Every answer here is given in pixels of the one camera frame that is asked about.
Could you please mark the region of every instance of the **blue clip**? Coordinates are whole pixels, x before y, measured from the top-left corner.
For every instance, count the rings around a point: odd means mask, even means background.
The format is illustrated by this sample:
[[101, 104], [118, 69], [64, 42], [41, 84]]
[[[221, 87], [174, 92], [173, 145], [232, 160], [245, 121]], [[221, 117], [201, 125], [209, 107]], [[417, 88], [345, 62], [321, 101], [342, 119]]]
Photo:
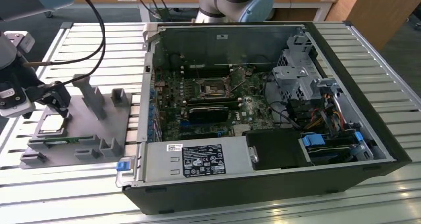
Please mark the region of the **blue clip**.
[[129, 161], [120, 161], [117, 163], [117, 171], [129, 171], [130, 170], [130, 162]]
[[301, 140], [302, 140], [304, 146], [306, 147], [326, 144], [321, 134], [308, 134], [306, 136], [304, 136]]
[[361, 143], [364, 140], [361, 132], [356, 132], [356, 138], [357, 138], [358, 142]]

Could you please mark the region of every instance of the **metal table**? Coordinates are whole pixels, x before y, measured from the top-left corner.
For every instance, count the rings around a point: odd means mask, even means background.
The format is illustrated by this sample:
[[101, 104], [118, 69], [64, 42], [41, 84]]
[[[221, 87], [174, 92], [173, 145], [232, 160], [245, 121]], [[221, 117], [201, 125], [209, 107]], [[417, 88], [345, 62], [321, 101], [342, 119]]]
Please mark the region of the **metal table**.
[[[360, 88], [397, 136], [413, 163], [376, 177], [344, 193], [205, 209], [144, 215], [114, 185], [114, 163], [33, 170], [17, 168], [36, 122], [11, 119], [0, 136], [0, 223], [414, 223], [421, 219], [421, 100], [361, 34], [340, 22], [316, 24]], [[134, 152], [142, 82], [142, 23], [106, 24], [106, 54], [90, 79], [102, 93], [122, 87], [134, 93], [128, 124], [126, 155]], [[97, 24], [61, 28], [45, 60], [69, 60], [92, 52], [101, 40]], [[71, 79], [94, 65], [92, 60], [40, 68], [44, 82]], [[71, 94], [80, 94], [68, 87]]]

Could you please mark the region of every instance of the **wooden desk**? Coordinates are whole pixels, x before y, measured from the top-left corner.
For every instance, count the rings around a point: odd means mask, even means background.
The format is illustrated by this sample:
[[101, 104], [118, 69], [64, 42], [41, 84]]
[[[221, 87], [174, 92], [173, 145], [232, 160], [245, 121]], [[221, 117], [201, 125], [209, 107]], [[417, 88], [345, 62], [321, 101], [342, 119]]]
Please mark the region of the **wooden desk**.
[[[152, 0], [142, 0], [148, 8], [154, 8]], [[160, 0], [157, 7], [164, 7]], [[198, 8], [198, 0], [164, 0], [168, 8]], [[274, 0], [273, 8], [289, 9], [276, 15], [277, 20], [313, 20], [322, 21], [329, 13], [332, 4], [337, 0]], [[137, 8], [142, 22], [149, 22], [149, 13], [138, 0], [92, 0], [97, 8]], [[88, 8], [84, 0], [74, 0], [69, 8]]]
[[380, 50], [402, 26], [421, 0], [340, 0], [328, 21], [349, 20]]

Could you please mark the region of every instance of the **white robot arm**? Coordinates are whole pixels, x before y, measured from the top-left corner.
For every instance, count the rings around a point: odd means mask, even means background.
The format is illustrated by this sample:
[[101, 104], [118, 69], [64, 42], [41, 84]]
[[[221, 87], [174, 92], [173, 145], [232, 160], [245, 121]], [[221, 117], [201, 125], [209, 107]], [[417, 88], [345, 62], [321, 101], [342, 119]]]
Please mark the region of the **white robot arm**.
[[273, 0], [200, 0], [196, 22], [261, 22], [272, 6]]

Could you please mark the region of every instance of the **warning label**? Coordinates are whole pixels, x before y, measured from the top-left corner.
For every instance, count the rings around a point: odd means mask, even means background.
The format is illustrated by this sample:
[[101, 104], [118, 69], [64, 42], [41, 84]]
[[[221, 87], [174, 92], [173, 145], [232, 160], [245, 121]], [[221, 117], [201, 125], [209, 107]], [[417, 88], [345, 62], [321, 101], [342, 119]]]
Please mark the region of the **warning label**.
[[182, 171], [185, 177], [225, 174], [222, 145], [184, 147]]

